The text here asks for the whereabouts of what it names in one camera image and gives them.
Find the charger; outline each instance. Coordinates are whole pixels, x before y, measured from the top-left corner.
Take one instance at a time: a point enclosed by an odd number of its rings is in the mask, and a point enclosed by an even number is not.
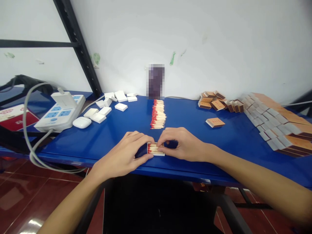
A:
[[[76,108],[77,103],[70,92],[64,92],[62,88],[58,88],[59,93],[52,93],[51,97],[62,109]]]

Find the blue table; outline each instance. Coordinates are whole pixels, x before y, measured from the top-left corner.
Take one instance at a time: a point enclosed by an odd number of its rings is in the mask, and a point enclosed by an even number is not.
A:
[[[137,130],[157,141],[162,129],[151,130],[149,125],[153,100],[138,97],[138,101],[125,104],[128,105],[128,109],[121,112],[114,108],[116,103],[113,102],[112,111],[101,124],[92,122],[86,129],[72,127],[64,130],[38,155],[50,162],[91,167],[109,152],[127,131]],[[215,144],[231,154],[312,188],[312,156],[293,158],[272,151],[245,114],[202,109],[198,107],[197,101],[192,100],[166,98],[164,104],[166,127],[185,127],[204,142]],[[206,119],[215,117],[225,122],[225,126],[211,128],[205,123]],[[222,186],[241,186],[230,175],[210,163],[187,162],[170,156],[154,157],[134,173]]]

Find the white cable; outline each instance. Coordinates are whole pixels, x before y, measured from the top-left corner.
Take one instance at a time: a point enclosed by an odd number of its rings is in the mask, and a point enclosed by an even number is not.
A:
[[[34,87],[32,87],[29,91],[28,91],[28,93],[27,93],[27,95],[26,95],[26,97],[25,97],[25,102],[24,102],[24,111],[23,111],[23,132],[24,132],[24,137],[25,137],[25,141],[26,141],[26,144],[27,144],[27,146],[28,146],[28,149],[30,150],[30,160],[31,160],[31,162],[33,163],[35,160],[34,160],[34,158],[41,164],[41,165],[43,165],[45,168],[48,168],[48,169],[50,169],[50,170],[53,170],[53,171],[58,171],[58,172],[64,172],[64,173],[70,173],[70,174],[74,174],[74,173],[78,173],[78,172],[81,172],[81,171],[83,171],[83,170],[85,170],[86,168],[83,168],[83,169],[75,169],[75,170],[58,170],[58,169],[55,169],[55,168],[53,168],[53,167],[50,167],[50,166],[48,166],[48,165],[46,165],[43,161],[41,161],[39,158],[38,158],[38,156],[36,155],[36,153],[35,153],[35,149],[39,146],[39,144],[45,139],[45,138],[47,138],[48,136],[49,136],[49,134],[53,131],[53,129],[50,129],[49,131],[48,131],[48,133],[46,134],[46,135],[44,135],[44,137],[42,138],[42,139],[40,139],[37,143],[36,143],[36,145],[35,145],[35,147],[33,148],[32,147],[32,145],[31,145],[31,143],[30,143],[30,141],[29,141],[29,138],[28,138],[28,134],[27,134],[27,124],[26,124],[26,112],[27,112],[27,105],[28,105],[28,100],[29,100],[29,98],[30,98],[30,95],[31,95],[31,93],[36,89],[36,88],[38,88],[39,86],[42,86],[42,85],[53,85],[53,84],[51,84],[51,83],[40,83],[40,84],[37,84],[37,85],[35,85]]]
[[[95,100],[94,102],[92,102],[92,103],[90,103],[89,105],[87,105],[81,113],[83,113],[86,109],[88,109],[89,106],[92,106],[94,103],[96,103],[97,101],[101,100],[103,97],[105,97],[105,96],[103,95],[103,96],[100,97],[99,99],[97,99],[97,100]]]
[[[311,102],[312,101],[306,101],[306,102],[299,102],[299,103],[288,104],[288,105],[283,105],[283,106],[295,106],[295,105],[306,104],[306,103],[311,103]]]

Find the power strip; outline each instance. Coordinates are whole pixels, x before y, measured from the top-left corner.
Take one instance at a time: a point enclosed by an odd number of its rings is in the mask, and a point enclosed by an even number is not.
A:
[[[62,109],[57,103],[35,124],[40,132],[48,132],[51,128],[55,132],[61,132],[72,127],[73,121],[78,117],[85,103],[83,95],[72,95],[77,103],[77,108]]]

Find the red floor tile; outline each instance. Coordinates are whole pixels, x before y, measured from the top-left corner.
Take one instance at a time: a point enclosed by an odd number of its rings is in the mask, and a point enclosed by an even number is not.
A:
[[[77,185],[76,182],[48,179],[6,234],[37,233],[48,216]]]
[[[253,234],[276,233],[261,210],[238,208]]]
[[[0,186],[12,175],[12,173],[1,173],[0,174]]]
[[[223,211],[220,207],[217,207],[217,213],[219,215],[223,230],[225,234],[232,234],[231,228],[227,222],[227,219],[225,218]]]
[[[221,225],[221,221],[220,221],[220,218],[219,218],[219,215],[218,215],[218,212],[216,212],[215,214],[215,217],[214,217],[214,225],[219,228],[223,233],[224,233],[224,230],[223,230],[223,227]]]
[[[22,165],[24,165],[27,162],[27,159],[16,159],[13,161],[6,161],[4,159],[0,159],[1,161],[1,167],[6,172],[16,172]]]
[[[102,234],[104,213],[104,191],[94,211],[87,234]]]
[[[275,210],[263,210],[263,212],[278,234],[294,233],[291,228],[296,228],[297,225],[295,225],[291,220]]]
[[[9,228],[46,181],[46,178],[11,174],[0,186],[0,233]]]

